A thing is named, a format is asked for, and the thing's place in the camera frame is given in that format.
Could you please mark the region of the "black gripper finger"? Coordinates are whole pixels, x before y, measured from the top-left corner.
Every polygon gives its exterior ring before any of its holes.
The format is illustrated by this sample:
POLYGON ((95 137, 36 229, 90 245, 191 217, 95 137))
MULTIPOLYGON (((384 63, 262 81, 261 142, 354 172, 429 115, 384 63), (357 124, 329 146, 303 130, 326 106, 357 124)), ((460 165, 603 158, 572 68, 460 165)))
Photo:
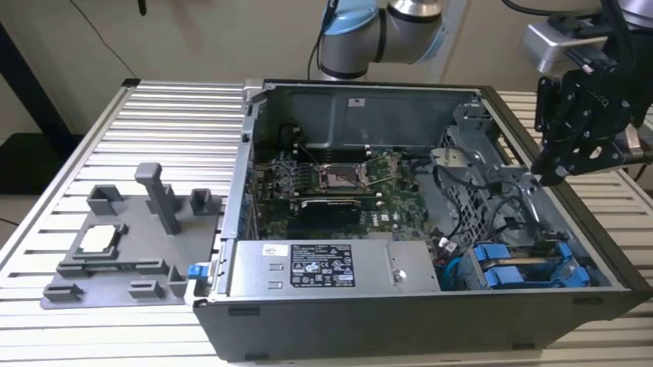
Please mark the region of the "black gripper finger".
POLYGON ((553 187, 568 176, 613 171, 633 164, 633 150, 620 139, 581 138, 578 143, 568 138, 542 140, 538 156, 540 184, 553 187))
MULTIPOLYGON (((568 138, 578 143, 590 116, 586 111, 589 86, 588 75, 566 75, 561 80, 546 76, 540 79, 534 129, 542 133, 542 140, 568 138)), ((530 171, 538 175, 538 157, 530 171)))

